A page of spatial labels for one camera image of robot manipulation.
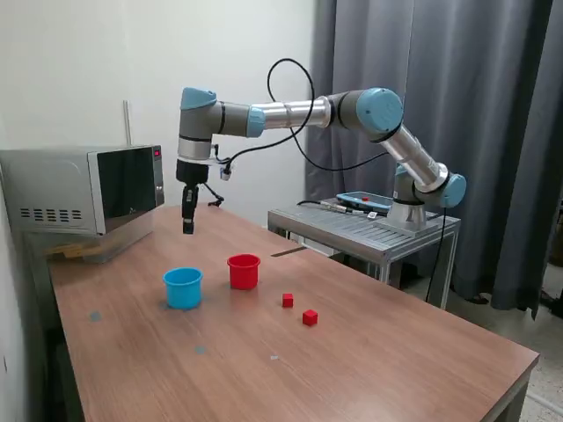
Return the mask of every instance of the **red cube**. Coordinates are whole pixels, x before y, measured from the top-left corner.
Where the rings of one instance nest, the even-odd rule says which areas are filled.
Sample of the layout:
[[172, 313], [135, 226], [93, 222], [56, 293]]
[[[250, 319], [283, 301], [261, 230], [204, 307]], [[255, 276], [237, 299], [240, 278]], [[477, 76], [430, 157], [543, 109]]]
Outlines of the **red cube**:
[[305, 325], [314, 325], [318, 322], [318, 313], [315, 312], [313, 309], [306, 310], [303, 313], [303, 324]]
[[283, 308], [293, 308], [293, 295], [291, 293], [281, 295], [281, 305]]

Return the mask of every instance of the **cart leg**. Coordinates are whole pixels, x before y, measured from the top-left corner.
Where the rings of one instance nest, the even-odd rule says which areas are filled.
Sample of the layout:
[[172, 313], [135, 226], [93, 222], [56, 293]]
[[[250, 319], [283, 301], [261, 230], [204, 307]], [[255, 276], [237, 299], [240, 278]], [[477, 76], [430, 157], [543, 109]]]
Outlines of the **cart leg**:
[[442, 250], [438, 257], [434, 279], [428, 295], [428, 303], [445, 309], [450, 291], [450, 280], [456, 255], [457, 232], [447, 235], [442, 241]]
[[402, 261], [383, 262], [379, 266], [379, 281], [392, 287], [399, 288], [402, 267]]

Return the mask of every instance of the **wire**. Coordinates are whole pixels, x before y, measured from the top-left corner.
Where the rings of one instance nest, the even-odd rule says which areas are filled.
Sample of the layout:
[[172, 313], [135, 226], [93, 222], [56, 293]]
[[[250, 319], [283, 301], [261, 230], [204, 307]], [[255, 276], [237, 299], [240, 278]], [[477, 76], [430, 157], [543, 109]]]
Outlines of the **wire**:
[[434, 260], [434, 267], [432, 268], [432, 273], [430, 274], [430, 282], [428, 283], [426, 299], [424, 300], [424, 302], [426, 303], [428, 303], [428, 298], [430, 296], [430, 288], [432, 287], [432, 281], [434, 280], [436, 267], [438, 266], [438, 259], [440, 258], [440, 251], [442, 250], [443, 232], [445, 231], [445, 229], [446, 229], [446, 208], [443, 209], [442, 234], [440, 235], [440, 243], [438, 244], [438, 252], [436, 253], [436, 259]]
[[270, 80], [270, 77], [272, 76], [272, 72], [274, 71], [274, 69], [277, 68], [281, 63], [284, 63], [284, 62], [294, 63], [297, 67], [299, 67], [299, 69], [301, 69], [304, 72], [304, 74], [307, 76], [307, 79], [309, 81], [309, 86], [311, 87], [311, 105], [309, 106], [309, 112], [307, 112], [307, 116], [305, 117], [305, 120], [303, 121], [301, 126], [297, 129], [297, 131], [295, 131], [295, 132], [293, 132], [293, 130], [291, 131], [290, 136], [286, 136], [285, 138], [280, 139], [277, 142], [269, 143], [268, 145], [260, 145], [259, 147], [243, 149], [242, 151], [239, 151], [238, 153], [236, 153], [234, 156], [232, 156], [230, 158], [226, 158], [225, 161], [223, 162], [223, 164], [226, 164], [226, 166], [225, 166], [226, 171], [230, 171], [230, 165], [235, 160], [235, 158], [237, 158], [238, 156], [242, 156], [243, 154], [246, 154], [248, 152], [260, 151], [262, 149], [272, 148], [272, 147], [276, 147], [278, 145], [281, 145], [284, 142], [287, 142], [291, 139], [294, 139], [295, 135], [297, 135], [299, 132], [301, 132], [305, 128], [305, 126], [307, 126], [307, 123], [309, 122], [309, 119], [311, 118], [311, 114], [313, 113], [313, 105], [314, 105], [314, 99], [315, 99], [315, 87], [314, 87], [311, 75], [307, 71], [307, 69], [297, 60], [285, 57], [283, 59], [278, 60], [276, 63], [274, 63], [272, 65], [270, 70], [267, 72], [267, 80], [268, 81]]
[[[307, 69], [305, 69], [305, 68], [304, 68], [303, 66], [301, 66], [299, 63], [298, 63], [297, 65], [301, 68], [301, 70], [302, 70], [302, 71], [304, 72], [304, 74], [307, 76], [307, 80], [309, 81], [309, 85], [310, 85], [310, 87], [311, 87], [311, 92], [312, 92], [312, 97], [313, 97], [313, 100], [312, 100], [312, 101], [314, 101], [314, 98], [315, 98], [315, 89], [314, 89], [314, 87], [313, 87], [313, 81], [312, 81], [312, 78], [311, 78], [311, 74], [307, 71]], [[270, 71], [267, 73], [267, 94], [270, 96], [270, 99], [271, 99], [272, 101], [276, 102], [277, 100], [275, 99], [275, 96], [274, 96], [274, 94], [272, 93], [272, 86], [271, 86], [271, 84], [270, 84], [271, 76], [272, 76], [272, 69], [270, 69]], [[385, 151], [385, 152], [382, 152], [382, 153], [379, 153], [379, 154], [373, 156], [372, 158], [368, 158], [367, 160], [364, 160], [364, 161], [362, 161], [362, 162], [360, 162], [360, 163], [357, 163], [357, 164], [354, 164], [354, 165], [350, 165], [350, 166], [348, 166], [348, 167], [340, 167], [340, 168], [325, 167], [325, 166], [323, 166], [323, 165], [320, 165], [320, 164], [317, 164], [317, 163], [313, 162], [313, 161], [307, 156], [307, 154], [305, 154], [305, 151], [303, 151], [303, 148], [301, 148], [301, 144], [299, 143], [299, 141], [297, 140], [297, 137], [296, 137], [296, 135], [300, 132], [300, 130], [294, 131], [293, 128], [290, 127], [290, 128], [289, 128], [289, 131], [291, 132], [291, 136], [293, 137], [294, 141], [296, 142], [296, 146], [297, 146], [297, 148], [299, 149], [299, 152], [300, 152], [301, 155], [305, 158], [305, 160], [307, 160], [313, 167], [317, 167], [318, 169], [324, 170], [324, 171], [348, 171], [348, 170], [357, 169], [358, 167], [361, 167], [361, 166], [363, 166], [363, 165], [365, 165], [365, 164], [367, 164], [367, 163], [370, 163], [370, 162], [372, 162], [373, 160], [375, 160], [375, 159], [377, 159], [377, 158], [379, 158], [379, 157], [381, 157], [381, 156], [384, 156], [384, 155], [386, 155], [386, 154], [389, 154], [387, 151]], [[321, 137], [324, 133], [325, 133], [324, 130], [321, 131], [321, 133], [318, 134], [317, 139], [316, 139], [315, 141], [319, 140], [320, 137]]]
[[320, 202], [318, 200], [300, 200], [299, 202], [297, 202], [297, 205], [303, 205], [303, 204], [320, 205]]
[[[272, 73], [274, 72], [274, 69], [280, 65], [283, 62], [291, 62], [294, 63], [299, 69], [301, 69], [303, 71], [303, 73], [305, 74], [305, 76], [307, 77], [307, 81], [309, 82], [309, 86], [311, 88], [311, 105], [309, 106], [309, 111], [307, 112], [307, 116], [305, 117], [305, 120], [303, 121], [303, 123], [301, 124], [301, 126], [297, 129], [297, 130], [293, 130], [293, 128], [291, 127], [289, 129], [289, 131], [291, 132], [290, 136], [286, 136], [285, 138], [280, 139], [279, 141], [273, 142], [273, 143], [269, 143], [268, 145], [260, 145], [259, 147], [253, 147], [253, 148], [249, 148], [249, 149], [243, 149], [242, 151], [239, 151], [238, 153], [236, 153], [234, 156], [232, 157], [227, 157], [224, 158], [224, 160], [221, 160], [218, 156], [217, 156], [217, 149], [216, 149], [216, 159], [221, 163], [221, 164], [226, 164], [225, 165], [225, 170], [227, 172], [230, 171], [230, 165], [232, 164], [233, 160], [235, 158], [237, 158], [238, 156], [242, 156], [243, 154], [246, 154], [248, 152], [253, 152], [253, 151], [260, 151], [262, 149], [268, 149], [268, 148], [272, 148], [278, 145], [281, 145], [282, 143], [285, 143], [287, 141], [289, 141], [290, 139], [293, 139], [296, 143], [297, 148], [299, 149], [299, 152], [301, 153], [301, 155], [313, 166], [313, 167], [317, 167], [320, 170], [323, 171], [348, 171], [348, 170], [353, 170], [353, 169], [357, 169], [358, 167], [361, 167], [367, 163], [370, 163], [374, 160], [376, 160], [377, 158], [384, 156], [386, 154], [389, 154], [387, 151], [385, 152], [381, 152], [379, 154], [374, 155], [371, 158], [368, 158], [367, 160], [361, 161], [360, 163], [357, 164], [353, 164], [353, 165], [349, 165], [347, 167], [340, 167], [340, 168], [330, 168], [330, 167], [325, 167], [323, 165], [317, 164], [315, 162], [313, 162], [305, 153], [305, 151], [303, 151], [303, 148], [301, 147], [301, 145], [299, 144], [299, 141], [297, 140], [297, 134], [299, 134], [304, 128], [305, 126], [307, 126], [307, 123], [309, 122], [309, 119], [311, 118], [311, 114], [313, 111], [313, 106], [314, 106], [314, 100], [315, 100], [315, 86], [311, 77], [311, 74], [309, 73], [309, 71], [297, 60], [291, 59], [291, 58], [282, 58], [280, 60], [278, 60], [276, 63], [274, 63], [272, 65], [272, 67], [270, 67], [270, 70], [267, 72], [267, 93], [270, 96], [270, 98], [272, 99], [272, 101], [276, 101], [274, 94], [272, 93], [272, 87], [271, 87], [271, 79], [272, 79]], [[325, 131], [322, 131], [320, 134], [318, 134], [317, 139], [320, 139], [320, 137], [322, 136], [322, 134]]]
[[223, 203], [223, 201], [225, 200], [225, 198], [223, 196], [221, 196], [219, 193], [215, 192], [213, 189], [211, 189], [207, 183], [204, 183], [203, 185], [205, 187], [207, 187], [208, 191], [210, 191], [211, 194], [213, 196], [215, 196], [215, 198], [216, 198], [216, 201], [209, 202], [208, 206], [210, 206], [210, 207], [220, 207], [221, 204]]

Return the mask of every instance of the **white wall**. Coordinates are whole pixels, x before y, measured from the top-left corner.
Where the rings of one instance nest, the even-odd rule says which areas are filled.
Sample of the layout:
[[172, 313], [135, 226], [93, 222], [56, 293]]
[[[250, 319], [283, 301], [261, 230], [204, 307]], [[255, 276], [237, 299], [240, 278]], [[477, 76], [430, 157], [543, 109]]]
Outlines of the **white wall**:
[[[182, 89], [210, 89], [229, 102], [269, 101], [266, 75], [276, 60], [293, 57], [309, 67], [313, 12], [313, 0], [126, 0], [134, 142], [162, 144], [167, 204], [180, 203], [183, 187], [175, 179]], [[308, 95], [305, 76], [291, 64], [275, 71], [272, 87], [280, 100]], [[286, 135], [217, 135], [214, 142], [221, 156], [230, 156]], [[209, 184], [225, 197], [223, 207], [265, 224], [268, 209], [303, 198], [303, 169], [295, 144], [287, 142], [241, 156], [229, 182], [211, 168]]]
[[[0, 147], [5, 146], [5, 140], [4, 125], [0, 116]], [[0, 188], [0, 421], [2, 422], [33, 420], [40, 410], [43, 359], [34, 297], [30, 285], [22, 277], [15, 256], [4, 206], [4, 195]]]
[[3, 0], [0, 113], [10, 146], [124, 143], [125, 45], [114, 0]]

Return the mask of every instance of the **gray curtain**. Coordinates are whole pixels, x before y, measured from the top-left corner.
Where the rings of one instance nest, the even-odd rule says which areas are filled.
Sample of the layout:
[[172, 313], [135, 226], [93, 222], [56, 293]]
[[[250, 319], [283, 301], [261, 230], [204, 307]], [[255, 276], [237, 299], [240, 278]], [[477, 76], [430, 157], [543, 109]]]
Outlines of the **gray curtain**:
[[[456, 291], [537, 311], [563, 179], [563, 0], [323, 0], [315, 31], [319, 94], [393, 89], [407, 127], [467, 177], [450, 210], [462, 219]], [[311, 130], [307, 150], [337, 167], [381, 149], [333, 128]], [[306, 193], [390, 195], [394, 168], [389, 157], [347, 172], [307, 164]]]

